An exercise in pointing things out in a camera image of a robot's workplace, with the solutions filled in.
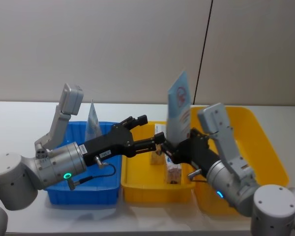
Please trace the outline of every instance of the yellow plastic bin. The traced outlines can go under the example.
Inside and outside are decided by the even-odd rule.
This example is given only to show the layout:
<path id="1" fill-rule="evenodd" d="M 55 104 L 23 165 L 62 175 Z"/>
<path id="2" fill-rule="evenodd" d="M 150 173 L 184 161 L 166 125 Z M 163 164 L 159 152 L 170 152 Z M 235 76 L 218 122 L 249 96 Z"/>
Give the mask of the yellow plastic bin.
<path id="1" fill-rule="evenodd" d="M 149 122 L 132 130 L 134 140 L 147 139 L 154 135 L 155 124 Z M 182 165 L 181 184 L 166 184 L 164 165 L 150 165 L 151 153 L 142 153 L 133 158 L 122 157 L 121 185 L 123 198 L 129 203 L 186 203 L 190 201 L 191 189 L 195 187 L 187 174 L 193 168 Z"/>
<path id="2" fill-rule="evenodd" d="M 191 109 L 192 126 L 201 132 L 202 128 L 198 121 L 197 112 L 202 108 Z M 289 182 L 288 175 L 254 114 L 243 107 L 226 107 L 226 110 L 230 117 L 231 126 L 234 128 L 234 137 L 239 151 L 254 169 L 257 182 L 261 185 L 286 186 Z M 217 152 L 212 140 L 209 145 L 214 152 Z M 203 213 L 217 216 L 238 214 L 228 206 L 225 200 L 217 196 L 216 191 L 207 183 L 197 182 L 194 191 L 198 206 Z"/>

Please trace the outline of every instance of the sticker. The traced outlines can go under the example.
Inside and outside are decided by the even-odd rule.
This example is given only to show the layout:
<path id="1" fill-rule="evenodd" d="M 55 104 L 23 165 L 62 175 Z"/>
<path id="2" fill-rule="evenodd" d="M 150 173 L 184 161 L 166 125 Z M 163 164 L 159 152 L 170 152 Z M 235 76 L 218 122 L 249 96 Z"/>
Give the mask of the sticker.
<path id="1" fill-rule="evenodd" d="M 84 154 L 86 154 L 88 152 L 87 148 L 85 147 L 84 144 L 80 145 L 79 148 L 81 150 L 82 155 L 84 155 Z"/>
<path id="2" fill-rule="evenodd" d="M 108 155 L 110 155 L 110 154 L 112 154 L 112 152 L 111 152 L 110 150 L 108 150 L 108 151 L 102 152 L 102 153 L 99 155 L 99 157 L 100 157 L 100 158 L 103 158 L 103 157 L 108 156 Z"/>

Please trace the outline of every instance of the blue indicator light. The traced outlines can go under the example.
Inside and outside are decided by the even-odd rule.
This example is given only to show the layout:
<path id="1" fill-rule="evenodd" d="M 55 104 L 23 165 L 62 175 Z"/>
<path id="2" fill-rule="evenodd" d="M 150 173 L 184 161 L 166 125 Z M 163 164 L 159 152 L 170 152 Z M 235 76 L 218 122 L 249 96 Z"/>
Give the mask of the blue indicator light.
<path id="1" fill-rule="evenodd" d="M 223 194 L 220 191 L 216 191 L 216 193 L 221 197 L 224 198 Z"/>

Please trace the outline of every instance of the green indicator light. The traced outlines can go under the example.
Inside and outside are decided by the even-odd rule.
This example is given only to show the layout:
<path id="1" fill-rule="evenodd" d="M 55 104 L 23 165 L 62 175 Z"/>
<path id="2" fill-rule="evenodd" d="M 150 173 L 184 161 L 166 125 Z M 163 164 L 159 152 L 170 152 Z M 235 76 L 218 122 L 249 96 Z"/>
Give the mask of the green indicator light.
<path id="1" fill-rule="evenodd" d="M 66 173 L 66 174 L 63 175 L 63 178 L 68 179 L 68 178 L 70 178 L 71 176 L 72 176 L 71 173 Z"/>

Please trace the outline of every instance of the gray bracket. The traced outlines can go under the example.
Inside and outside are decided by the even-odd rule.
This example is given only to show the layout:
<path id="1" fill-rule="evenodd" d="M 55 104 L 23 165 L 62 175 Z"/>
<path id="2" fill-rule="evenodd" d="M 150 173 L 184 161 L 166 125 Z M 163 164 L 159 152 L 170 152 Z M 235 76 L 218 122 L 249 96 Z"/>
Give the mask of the gray bracket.
<path id="1" fill-rule="evenodd" d="M 239 153 L 224 105 L 218 103 L 200 110 L 198 119 L 203 131 L 214 140 L 220 159 L 228 171 L 239 181 L 248 176 L 254 177 L 254 171 Z"/>
<path id="2" fill-rule="evenodd" d="M 47 149 L 52 150 L 62 143 L 71 115 L 78 114 L 82 99 L 83 91 L 79 86 L 64 85 L 49 133 L 35 142 L 36 158 L 47 157 Z"/>

